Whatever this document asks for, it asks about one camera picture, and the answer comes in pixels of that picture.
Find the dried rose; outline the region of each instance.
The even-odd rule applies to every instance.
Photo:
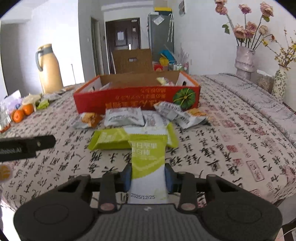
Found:
[[[252,23],[252,22],[249,21],[247,23],[246,29],[252,31],[255,34],[256,30],[257,30],[257,25],[255,23]]]
[[[224,7],[224,5],[218,3],[216,6],[216,12],[219,13],[220,15],[226,15],[228,13],[228,9]]]
[[[254,36],[254,34],[255,34],[253,31],[251,31],[251,30],[249,30],[249,29],[246,29],[246,30],[244,31],[244,33],[245,33],[247,39],[252,39],[253,36]]]
[[[227,0],[215,0],[215,3],[224,5],[227,3]]]
[[[274,16],[274,9],[272,6],[270,6],[269,4],[262,2],[260,4],[260,10],[263,14],[264,17],[270,17],[270,16]]]
[[[248,14],[252,12],[252,10],[246,4],[240,4],[239,9],[242,11],[243,14]]]
[[[236,25],[235,28],[233,29],[234,35],[238,39],[245,39],[246,34],[244,32],[244,27],[240,25]]]
[[[258,29],[259,33],[261,33],[262,35],[267,34],[268,32],[268,27],[265,25],[260,26],[260,28]]]

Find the vase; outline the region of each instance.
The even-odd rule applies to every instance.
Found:
[[[279,65],[279,69],[274,77],[274,86],[272,88],[271,94],[280,102],[283,103],[283,98],[285,95],[285,89],[287,85],[287,72],[288,70]]]
[[[237,75],[247,80],[251,80],[251,74],[254,72],[254,55],[255,51],[243,46],[237,46],[237,57],[235,67]]]

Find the leaf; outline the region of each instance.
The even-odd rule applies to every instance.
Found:
[[[270,21],[269,17],[263,16],[263,18],[264,18],[264,20],[265,20],[266,22],[269,22],[269,21]]]

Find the refrigerator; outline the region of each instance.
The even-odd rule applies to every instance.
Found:
[[[159,16],[164,18],[164,20],[157,25],[157,18],[159,18]],[[149,46],[152,52],[152,60],[155,62],[159,62],[159,52],[161,50],[169,49],[172,53],[174,53],[174,35],[171,38],[171,32],[168,41],[170,19],[171,16],[148,15]]]

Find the red cardboard box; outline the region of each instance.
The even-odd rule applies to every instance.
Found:
[[[165,77],[176,86],[161,86],[157,77]],[[109,89],[99,90],[108,83]],[[75,91],[74,100],[79,114],[105,114],[106,109],[120,107],[154,110],[153,105],[160,101],[179,104],[187,110],[197,108],[199,96],[197,81],[184,72],[169,71],[97,76]]]

